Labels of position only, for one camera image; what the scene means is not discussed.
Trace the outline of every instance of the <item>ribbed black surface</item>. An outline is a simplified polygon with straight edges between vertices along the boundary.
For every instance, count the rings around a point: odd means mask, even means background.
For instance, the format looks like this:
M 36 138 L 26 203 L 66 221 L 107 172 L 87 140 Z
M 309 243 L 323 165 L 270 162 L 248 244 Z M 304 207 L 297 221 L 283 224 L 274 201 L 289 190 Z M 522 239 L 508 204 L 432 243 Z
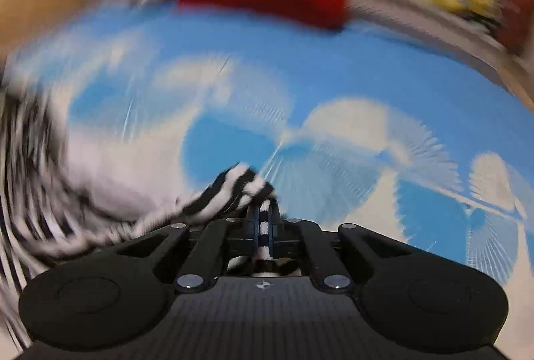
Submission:
M 223 277 L 207 292 L 179 296 L 153 330 L 125 345 L 98 353 L 73 353 L 37 342 L 19 358 L 503 360 L 490 347 L 454 355 L 400 347 L 371 329 L 351 299 L 322 293 L 307 277 Z

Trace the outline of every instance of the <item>black and white striped cloth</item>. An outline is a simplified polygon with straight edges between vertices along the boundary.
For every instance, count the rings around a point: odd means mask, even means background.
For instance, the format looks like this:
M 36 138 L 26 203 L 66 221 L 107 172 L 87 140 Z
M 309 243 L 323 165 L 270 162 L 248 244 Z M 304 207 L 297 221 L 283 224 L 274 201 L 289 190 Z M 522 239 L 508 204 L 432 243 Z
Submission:
M 0 87 L 0 311 L 19 350 L 31 344 L 18 316 L 28 281 L 47 269 L 97 249 L 142 236 L 171 221 L 190 225 L 261 205 L 258 274 L 274 271 L 266 214 L 276 196 L 245 164 L 222 172 L 191 200 L 123 221 L 95 207 L 62 174 L 65 141 L 54 127 L 44 93 Z

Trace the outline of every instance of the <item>black object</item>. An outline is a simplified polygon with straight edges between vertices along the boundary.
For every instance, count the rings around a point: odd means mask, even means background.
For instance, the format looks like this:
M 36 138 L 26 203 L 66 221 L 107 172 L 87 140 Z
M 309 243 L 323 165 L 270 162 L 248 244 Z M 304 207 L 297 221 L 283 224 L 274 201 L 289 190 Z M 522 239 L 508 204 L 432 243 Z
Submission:
M 255 254 L 257 213 L 167 226 L 37 276 L 19 302 L 36 342 L 19 358 L 504 358 L 493 279 L 354 224 L 323 232 L 274 204 L 271 255 L 303 275 L 231 276 L 229 259 Z

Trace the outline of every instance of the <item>patterned tablecloth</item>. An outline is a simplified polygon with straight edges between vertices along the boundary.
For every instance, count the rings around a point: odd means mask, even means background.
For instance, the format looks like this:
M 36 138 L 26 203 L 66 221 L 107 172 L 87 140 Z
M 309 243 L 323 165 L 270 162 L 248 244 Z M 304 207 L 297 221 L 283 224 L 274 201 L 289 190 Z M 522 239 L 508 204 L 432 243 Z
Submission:
M 498 347 L 534 352 L 534 117 L 469 67 L 375 25 L 101 9 L 16 52 L 51 91 L 72 180 L 134 217 L 244 161 L 291 217 L 344 221 L 494 277 Z

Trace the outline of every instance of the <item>striped fabric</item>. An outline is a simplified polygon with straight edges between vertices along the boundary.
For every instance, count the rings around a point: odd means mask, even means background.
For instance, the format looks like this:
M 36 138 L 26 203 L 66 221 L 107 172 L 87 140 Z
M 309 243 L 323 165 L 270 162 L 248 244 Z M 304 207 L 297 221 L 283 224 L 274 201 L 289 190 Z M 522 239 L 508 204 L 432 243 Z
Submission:
M 47 269 L 95 250 L 142 236 L 175 221 L 190 225 L 261 204 L 262 245 L 272 186 L 245 164 L 222 172 L 190 201 L 123 221 L 95 207 L 62 174 L 65 141 L 54 127 L 46 95 L 0 87 L 0 310 L 19 350 L 31 344 L 18 316 L 28 281 Z M 256 264 L 272 261 L 268 248 Z

